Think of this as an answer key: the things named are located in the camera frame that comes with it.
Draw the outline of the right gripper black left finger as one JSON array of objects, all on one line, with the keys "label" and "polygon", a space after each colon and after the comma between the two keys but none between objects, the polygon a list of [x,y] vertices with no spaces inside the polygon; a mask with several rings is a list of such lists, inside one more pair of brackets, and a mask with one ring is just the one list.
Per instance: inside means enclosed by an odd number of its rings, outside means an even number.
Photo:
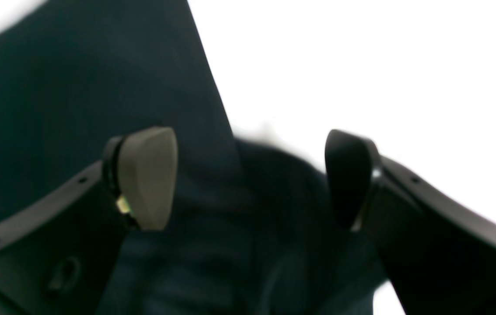
[{"label": "right gripper black left finger", "polygon": [[0,221],[0,315],[92,315],[130,231],[172,213],[170,127],[110,138],[102,160]]}]

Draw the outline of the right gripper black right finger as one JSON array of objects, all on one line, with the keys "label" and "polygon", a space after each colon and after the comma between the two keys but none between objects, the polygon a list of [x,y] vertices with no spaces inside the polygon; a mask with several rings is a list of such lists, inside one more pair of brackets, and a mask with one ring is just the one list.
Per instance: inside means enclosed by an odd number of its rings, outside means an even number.
[{"label": "right gripper black right finger", "polygon": [[496,315],[496,223],[366,137],[333,129],[324,164],[340,227],[372,242],[408,315]]}]

